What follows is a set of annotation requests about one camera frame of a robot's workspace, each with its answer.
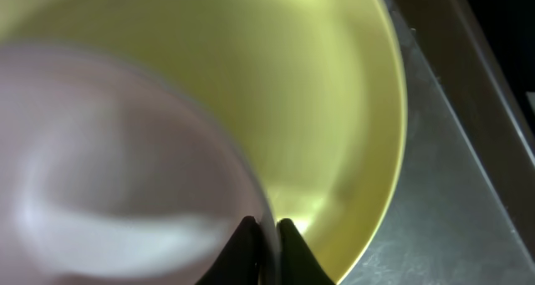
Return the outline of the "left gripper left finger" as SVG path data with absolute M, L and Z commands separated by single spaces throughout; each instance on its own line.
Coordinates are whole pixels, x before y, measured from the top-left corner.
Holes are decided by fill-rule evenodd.
M 253 216 L 245 216 L 196 285 L 258 284 L 262 261 L 262 231 Z

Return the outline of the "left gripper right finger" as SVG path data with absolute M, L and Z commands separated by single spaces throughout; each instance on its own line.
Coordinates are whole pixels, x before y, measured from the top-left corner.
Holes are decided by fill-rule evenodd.
M 282 285 L 335 285 L 318 264 L 292 220 L 282 219 L 277 229 L 282 248 Z

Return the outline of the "white bowl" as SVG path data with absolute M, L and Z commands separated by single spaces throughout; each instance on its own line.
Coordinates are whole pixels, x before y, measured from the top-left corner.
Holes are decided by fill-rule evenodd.
M 268 201 L 194 100 L 106 54 L 2 46 L 2 283 L 193 284 L 245 216 L 277 284 Z

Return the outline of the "yellow plate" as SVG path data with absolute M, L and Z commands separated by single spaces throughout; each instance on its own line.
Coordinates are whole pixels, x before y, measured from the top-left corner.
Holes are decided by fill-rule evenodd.
M 383 0 L 1 0 L 1 48 L 109 55 L 194 100 L 342 281 L 382 222 L 406 92 Z

